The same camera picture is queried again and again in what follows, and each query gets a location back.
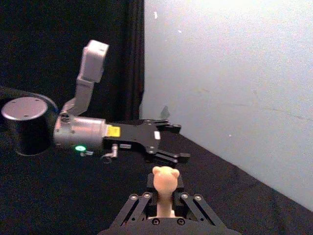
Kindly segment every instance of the cylindrical robot base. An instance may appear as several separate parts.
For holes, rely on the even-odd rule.
[[[11,132],[16,152],[36,155],[50,146],[47,110],[47,104],[35,97],[17,98],[4,105],[1,113]]]

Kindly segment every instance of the light blue wall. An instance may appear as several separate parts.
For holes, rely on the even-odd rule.
[[[147,0],[145,53],[144,118],[313,210],[312,1]]]

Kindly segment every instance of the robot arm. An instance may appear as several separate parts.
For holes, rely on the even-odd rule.
[[[76,80],[75,98],[69,100],[61,112],[78,116],[88,109],[93,85],[100,82],[109,45],[91,40],[83,49],[80,71]]]

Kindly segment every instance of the teddy bear figurine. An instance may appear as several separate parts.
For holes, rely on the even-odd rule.
[[[155,166],[152,173],[154,174],[153,185],[158,192],[156,216],[175,217],[172,210],[172,193],[178,185],[179,171],[168,166]]]

